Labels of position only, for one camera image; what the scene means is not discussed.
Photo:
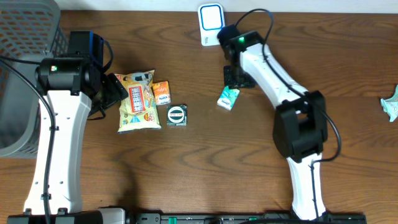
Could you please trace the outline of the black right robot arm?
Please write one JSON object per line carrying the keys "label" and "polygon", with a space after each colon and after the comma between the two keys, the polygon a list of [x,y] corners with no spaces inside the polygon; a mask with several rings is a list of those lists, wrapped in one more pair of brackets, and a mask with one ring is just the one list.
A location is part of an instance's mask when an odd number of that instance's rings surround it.
{"label": "black right robot arm", "polygon": [[290,77],[256,31],[240,34],[235,27],[225,27],[217,38],[231,63],[233,86],[259,85],[275,109],[272,137],[289,165],[293,213],[300,220],[320,218],[326,208],[317,161],[328,138],[320,112],[325,108],[323,95]]}

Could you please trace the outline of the green Zam-Buk box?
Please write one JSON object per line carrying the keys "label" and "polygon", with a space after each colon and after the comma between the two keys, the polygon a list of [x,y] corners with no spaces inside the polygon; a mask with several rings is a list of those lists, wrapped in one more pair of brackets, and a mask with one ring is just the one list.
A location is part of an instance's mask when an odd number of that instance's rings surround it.
{"label": "green Zam-Buk box", "polygon": [[167,125],[168,126],[186,126],[187,125],[187,106],[168,106],[167,107]]}

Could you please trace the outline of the orange tissue pack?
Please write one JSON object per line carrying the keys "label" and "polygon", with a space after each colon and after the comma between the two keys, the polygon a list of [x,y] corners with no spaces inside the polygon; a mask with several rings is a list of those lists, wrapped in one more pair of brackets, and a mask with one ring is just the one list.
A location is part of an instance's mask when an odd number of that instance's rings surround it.
{"label": "orange tissue pack", "polygon": [[152,88],[157,106],[166,105],[172,101],[168,81],[154,83]]}

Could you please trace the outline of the green tissue pack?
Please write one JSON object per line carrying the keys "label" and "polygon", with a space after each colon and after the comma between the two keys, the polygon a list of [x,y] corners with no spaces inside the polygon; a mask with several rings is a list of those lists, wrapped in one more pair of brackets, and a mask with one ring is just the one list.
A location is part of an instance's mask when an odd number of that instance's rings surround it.
{"label": "green tissue pack", "polygon": [[239,89],[230,89],[228,86],[225,86],[217,100],[217,105],[231,111],[239,94]]}

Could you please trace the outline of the teal wet wipes pack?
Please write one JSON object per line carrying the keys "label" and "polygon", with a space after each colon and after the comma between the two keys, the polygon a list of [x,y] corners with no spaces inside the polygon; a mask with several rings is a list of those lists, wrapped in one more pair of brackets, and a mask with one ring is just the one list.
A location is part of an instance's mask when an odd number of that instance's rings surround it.
{"label": "teal wet wipes pack", "polygon": [[398,86],[396,86],[395,92],[390,98],[380,99],[383,111],[388,114],[390,122],[393,122],[397,119],[397,97],[398,97]]}

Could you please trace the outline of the yellow snack bag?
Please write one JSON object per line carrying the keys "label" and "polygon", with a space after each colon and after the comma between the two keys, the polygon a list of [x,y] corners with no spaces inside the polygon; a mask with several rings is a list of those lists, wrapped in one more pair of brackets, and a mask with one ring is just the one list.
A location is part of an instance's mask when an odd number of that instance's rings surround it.
{"label": "yellow snack bag", "polygon": [[120,122],[118,133],[138,129],[160,129],[159,115],[152,91],[155,70],[134,72],[127,75],[116,74],[128,97],[119,107]]}

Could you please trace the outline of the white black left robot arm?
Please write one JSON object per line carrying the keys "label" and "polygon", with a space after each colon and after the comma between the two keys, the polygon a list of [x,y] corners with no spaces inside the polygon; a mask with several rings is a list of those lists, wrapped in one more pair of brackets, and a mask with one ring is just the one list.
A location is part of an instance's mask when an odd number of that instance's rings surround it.
{"label": "white black left robot arm", "polygon": [[127,223],[121,207],[83,209],[81,152],[90,115],[127,97],[100,57],[70,54],[45,58],[36,69],[40,136],[34,181],[21,215],[8,223]]}

